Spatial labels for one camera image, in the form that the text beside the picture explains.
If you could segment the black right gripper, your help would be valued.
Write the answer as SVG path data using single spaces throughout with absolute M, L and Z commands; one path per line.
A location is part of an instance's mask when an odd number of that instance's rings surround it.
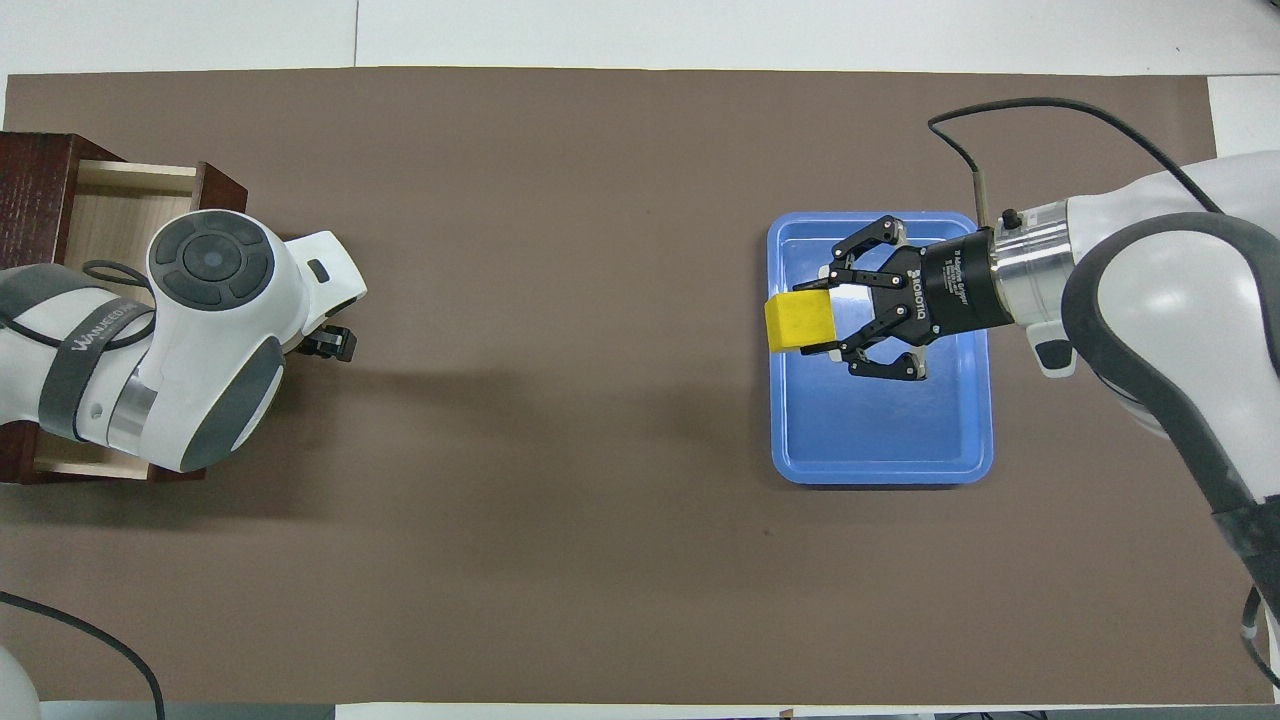
M 876 315 L 844 338 L 803 345 L 804 356 L 827 356 L 854 377 L 919 382 L 929 377 L 923 350 L 940 337 L 1011 325 L 992 266 L 995 232 L 978 232 L 922 247 L 895 250 L 879 270 L 858 263 L 881 246 L 906 240 L 897 217 L 881 217 L 831 249 L 831 264 L 819 270 L 819 288 L 860 286 L 874 290 Z

